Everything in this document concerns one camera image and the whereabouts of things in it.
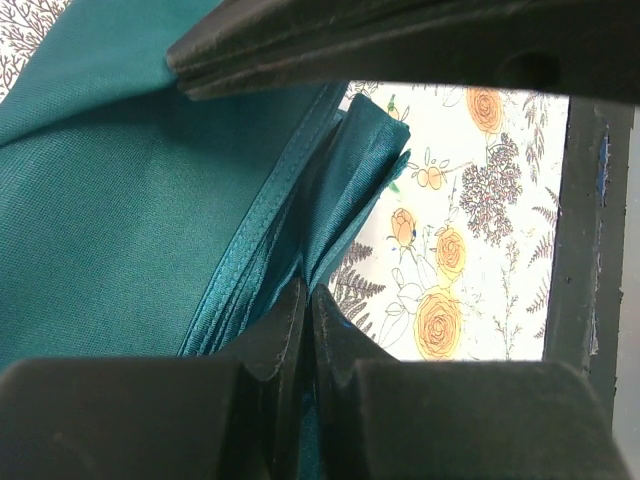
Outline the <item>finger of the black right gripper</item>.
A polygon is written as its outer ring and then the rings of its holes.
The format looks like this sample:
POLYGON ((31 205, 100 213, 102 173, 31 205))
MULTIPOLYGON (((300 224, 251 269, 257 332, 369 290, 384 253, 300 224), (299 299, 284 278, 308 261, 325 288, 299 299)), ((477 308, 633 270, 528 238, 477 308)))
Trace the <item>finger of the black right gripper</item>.
POLYGON ((637 104, 635 1, 226 1, 167 51, 201 100, 307 82, 537 90, 637 104))

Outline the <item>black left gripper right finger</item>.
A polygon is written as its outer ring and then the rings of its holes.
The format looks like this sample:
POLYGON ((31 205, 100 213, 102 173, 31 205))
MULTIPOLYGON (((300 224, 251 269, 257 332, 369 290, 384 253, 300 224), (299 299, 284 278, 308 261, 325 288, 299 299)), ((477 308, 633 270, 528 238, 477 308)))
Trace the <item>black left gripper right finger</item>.
POLYGON ((328 479, 626 479, 586 381, 548 362, 402 362, 311 300, 328 479))

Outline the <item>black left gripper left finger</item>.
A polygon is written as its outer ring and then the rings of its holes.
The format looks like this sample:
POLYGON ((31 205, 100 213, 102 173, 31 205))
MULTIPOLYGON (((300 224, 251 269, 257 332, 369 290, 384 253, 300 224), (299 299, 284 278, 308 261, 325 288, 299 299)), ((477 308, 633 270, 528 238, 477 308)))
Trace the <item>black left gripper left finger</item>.
POLYGON ((219 352, 32 358, 1 376, 5 479, 293 479, 306 287, 219 352))

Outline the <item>teal cloth napkin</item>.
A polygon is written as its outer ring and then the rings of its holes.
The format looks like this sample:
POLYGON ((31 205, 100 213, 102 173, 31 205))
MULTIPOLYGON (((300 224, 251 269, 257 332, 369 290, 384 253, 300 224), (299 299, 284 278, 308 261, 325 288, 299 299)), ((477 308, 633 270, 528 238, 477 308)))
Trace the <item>teal cloth napkin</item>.
POLYGON ((212 276, 276 215, 340 120, 342 85, 193 102, 167 48, 210 1, 1 5, 1 362, 169 355, 236 286, 212 276))

